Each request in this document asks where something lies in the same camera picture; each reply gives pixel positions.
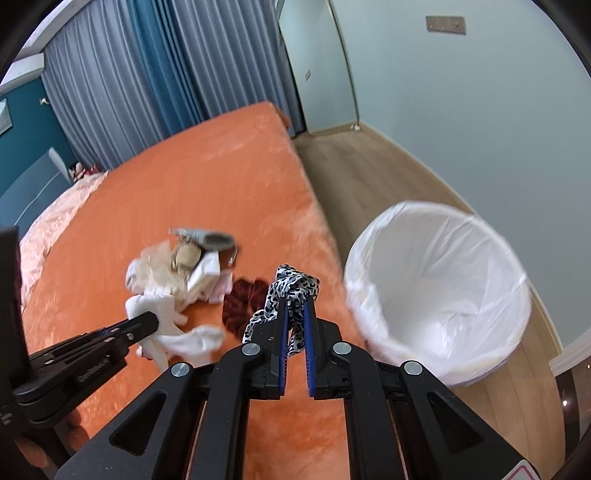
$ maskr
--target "white cloth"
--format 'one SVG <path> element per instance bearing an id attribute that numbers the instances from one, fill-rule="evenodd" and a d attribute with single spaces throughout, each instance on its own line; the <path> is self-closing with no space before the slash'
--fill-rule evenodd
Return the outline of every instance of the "white cloth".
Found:
<path id="1" fill-rule="evenodd" d="M 222 275 L 218 252 L 207 252 L 188 280 L 170 268 L 170 242 L 146 247 L 125 274 L 125 287 L 137 295 L 172 295 L 182 312 L 198 300 L 221 303 L 232 289 L 231 271 Z"/>
<path id="2" fill-rule="evenodd" d="M 168 369 L 168 360 L 178 355 L 194 367 L 210 362 L 211 353 L 222 346 L 224 331 L 212 325 L 201 325 L 184 333 L 177 325 L 185 325 L 187 317 L 174 310 L 172 295 L 136 295 L 125 302 L 127 318 L 145 312 L 158 317 L 158 330 L 139 342 L 138 356 L 152 359 L 161 372 Z"/>

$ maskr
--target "clutter of clothes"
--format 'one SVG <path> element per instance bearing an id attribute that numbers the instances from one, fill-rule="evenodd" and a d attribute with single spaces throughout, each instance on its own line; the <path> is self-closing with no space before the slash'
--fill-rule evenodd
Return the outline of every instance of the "clutter of clothes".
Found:
<path id="1" fill-rule="evenodd" d="M 174 248 L 168 240 L 145 248 L 125 276 L 127 289 L 135 294 L 125 302 L 128 318 L 153 312 L 159 321 L 158 330 L 139 342 L 139 356 L 153 360 L 161 372 L 173 356 L 194 367 L 205 365 L 221 347 L 224 331 L 201 325 L 183 332 L 180 327 L 188 319 L 184 309 L 197 301 L 223 302 L 224 327 L 247 343 L 256 324 L 277 318 L 280 297 L 286 297 L 288 304 L 288 355 L 304 349 L 303 304 L 308 296 L 316 300 L 317 278 L 280 265 L 270 285 L 263 278 L 232 283 L 238 247 L 231 235 L 190 229 L 170 229 L 170 233 L 177 237 Z"/>
<path id="2" fill-rule="evenodd" d="M 257 278 L 253 283 L 239 279 L 223 302 L 222 322 L 226 330 L 242 338 L 242 343 L 251 340 L 252 331 L 258 323 L 277 318 L 279 299 L 285 297 L 288 307 L 288 328 L 291 336 L 287 355 L 301 352 L 304 345 L 303 306 L 307 297 L 318 296 L 320 280 L 297 271 L 289 265 L 280 265 L 275 281 L 268 285 Z"/>
<path id="3" fill-rule="evenodd" d="M 209 363 L 211 353 L 223 342 L 222 329 L 201 325 L 184 333 L 187 323 L 181 312 L 198 300 L 221 303 L 232 289 L 231 267 L 238 247 L 231 235 L 207 230 L 171 229 L 170 241 L 147 247 L 131 261 L 125 286 L 135 293 L 125 302 L 128 318 L 144 312 L 158 316 L 158 330 L 140 341 L 137 354 L 154 360 L 161 372 L 179 356 L 199 367 Z"/>

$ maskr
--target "pink bedsheet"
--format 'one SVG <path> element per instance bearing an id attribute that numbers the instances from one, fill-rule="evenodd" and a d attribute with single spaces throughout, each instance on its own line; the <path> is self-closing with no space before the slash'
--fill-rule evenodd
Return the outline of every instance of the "pink bedsheet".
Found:
<path id="1" fill-rule="evenodd" d="M 99 187 L 106 173 L 89 175 L 62 193 L 33 222 L 21 240 L 21 301 L 27 306 L 31 292 L 41 278 L 45 259 L 57 239 L 70 224 L 78 209 Z"/>

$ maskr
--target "baseboard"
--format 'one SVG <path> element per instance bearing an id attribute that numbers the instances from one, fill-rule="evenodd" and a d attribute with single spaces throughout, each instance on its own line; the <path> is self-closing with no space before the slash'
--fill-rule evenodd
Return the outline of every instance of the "baseboard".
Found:
<path id="1" fill-rule="evenodd" d="M 376 128 L 367 124 L 366 122 L 361 121 L 360 125 L 361 125 L 361 130 L 366 132 L 367 134 L 369 134 L 371 137 L 375 138 L 378 141 L 385 141 L 385 142 L 395 146 L 397 149 L 401 150 L 406 155 L 411 157 L 415 162 L 417 162 L 417 164 L 422 166 L 422 168 L 425 170 L 425 172 L 429 176 L 431 176 L 437 182 L 444 185 L 445 188 L 447 188 L 450 192 L 453 193 L 453 195 L 456 197 L 456 200 L 457 200 L 457 205 L 454 205 L 455 207 L 458 207 L 461 210 L 464 210 L 465 212 L 473 213 L 474 215 L 477 215 L 476 211 L 470 206 L 470 204 L 467 201 L 465 201 L 465 199 L 462 198 L 462 196 L 457 191 L 455 191 L 451 185 L 449 185 L 445 180 L 443 180 L 443 178 L 441 178 L 436 172 L 434 172 L 428 165 L 423 163 L 419 158 L 417 158 L 415 155 L 413 155 L 411 152 L 409 152 L 406 148 L 404 148 L 402 145 L 400 145 L 396 141 L 392 140 L 390 137 L 385 135 L 380 130 L 377 130 Z M 544 322 L 544 327 L 548 330 L 548 333 L 550 335 L 550 338 L 552 340 L 552 344 L 554 346 L 554 349 L 556 351 L 556 355 L 558 358 L 564 353 L 562 342 L 560 341 L 560 337 L 558 336 L 558 332 L 556 331 L 556 327 L 555 327 L 554 323 L 552 322 L 552 319 L 550 317 L 550 314 L 548 313 L 548 310 L 546 310 L 544 303 L 540 299 L 538 292 L 536 291 L 534 286 L 531 284 L 531 282 L 530 282 L 530 287 L 531 287 L 531 292 L 532 292 L 532 299 L 531 299 L 532 308 L 539 310 L 540 317 L 542 318 L 542 320 Z"/>
<path id="2" fill-rule="evenodd" d="M 559 356 L 553 358 L 550 361 L 550 370 L 552 370 L 552 374 L 557 377 L 590 356 L 591 329 L 587 330 L 567 348 L 565 348 Z"/>
<path id="3" fill-rule="evenodd" d="M 308 132 L 312 137 L 321 137 L 322 135 L 332 135 L 339 132 L 348 132 L 356 125 L 355 122 L 348 122 L 346 124 L 335 125 L 334 127 L 325 128 L 323 130 L 316 130 L 315 132 Z"/>

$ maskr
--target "light switch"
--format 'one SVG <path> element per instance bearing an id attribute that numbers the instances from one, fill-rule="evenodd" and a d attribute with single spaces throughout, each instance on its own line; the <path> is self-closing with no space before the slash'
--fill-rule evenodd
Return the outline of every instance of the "light switch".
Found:
<path id="1" fill-rule="evenodd" d="M 441 33 L 455 33 L 466 35 L 465 17 L 446 17 L 444 15 L 435 15 L 426 17 L 427 31 Z"/>

